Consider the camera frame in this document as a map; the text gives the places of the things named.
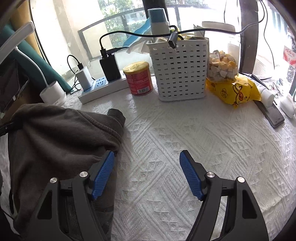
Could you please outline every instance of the metal screw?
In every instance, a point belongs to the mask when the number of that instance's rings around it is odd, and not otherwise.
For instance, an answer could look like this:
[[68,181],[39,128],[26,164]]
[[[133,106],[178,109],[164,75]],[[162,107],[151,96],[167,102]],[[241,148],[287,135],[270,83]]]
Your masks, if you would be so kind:
[[81,173],[79,174],[79,176],[81,176],[81,177],[86,177],[87,175],[88,175],[87,172],[81,172]]
[[245,182],[245,179],[243,177],[238,177],[237,180],[240,182],[240,183],[244,183]]
[[50,179],[50,182],[51,183],[56,183],[57,182],[57,178],[56,177],[53,177],[52,179]]
[[207,173],[207,176],[208,176],[208,177],[214,177],[214,176],[215,176],[215,173],[213,173],[213,172],[208,172],[208,173]]

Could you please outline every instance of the cartoon duck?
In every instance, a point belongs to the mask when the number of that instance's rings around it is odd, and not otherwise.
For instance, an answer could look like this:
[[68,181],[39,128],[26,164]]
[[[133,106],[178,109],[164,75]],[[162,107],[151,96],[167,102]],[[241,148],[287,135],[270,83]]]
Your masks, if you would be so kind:
[[238,106],[240,103],[248,102],[248,100],[250,99],[252,86],[247,81],[245,83],[234,83],[232,88],[237,94],[235,102],[232,105]]

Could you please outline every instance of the phone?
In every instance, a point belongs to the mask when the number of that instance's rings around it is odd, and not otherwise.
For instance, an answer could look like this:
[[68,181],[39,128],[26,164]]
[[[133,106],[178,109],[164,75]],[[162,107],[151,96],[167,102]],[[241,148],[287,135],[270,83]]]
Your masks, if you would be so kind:
[[280,124],[282,124],[285,120],[281,112],[278,110],[278,108],[273,103],[272,106],[266,108],[262,102],[254,100],[255,104],[258,106],[259,110],[265,115],[265,117],[268,119],[270,125],[273,128],[278,127]]

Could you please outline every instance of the black charger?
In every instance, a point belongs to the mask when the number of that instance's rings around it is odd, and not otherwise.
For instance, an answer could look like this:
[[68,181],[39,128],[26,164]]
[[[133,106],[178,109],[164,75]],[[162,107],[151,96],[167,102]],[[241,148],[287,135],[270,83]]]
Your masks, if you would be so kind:
[[108,82],[121,78],[121,74],[113,53],[107,54],[106,49],[101,49],[100,64]]

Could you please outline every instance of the plastic bag of snacks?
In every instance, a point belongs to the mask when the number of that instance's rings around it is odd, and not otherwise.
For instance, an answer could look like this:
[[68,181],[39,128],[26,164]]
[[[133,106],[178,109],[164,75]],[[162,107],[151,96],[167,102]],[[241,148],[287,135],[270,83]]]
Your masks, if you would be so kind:
[[215,50],[210,54],[207,78],[213,83],[235,82],[238,66],[235,59],[223,51]]
[[234,83],[213,83],[207,80],[206,87],[225,103],[234,107],[251,100],[261,101],[261,95],[253,81],[241,74],[235,78]]

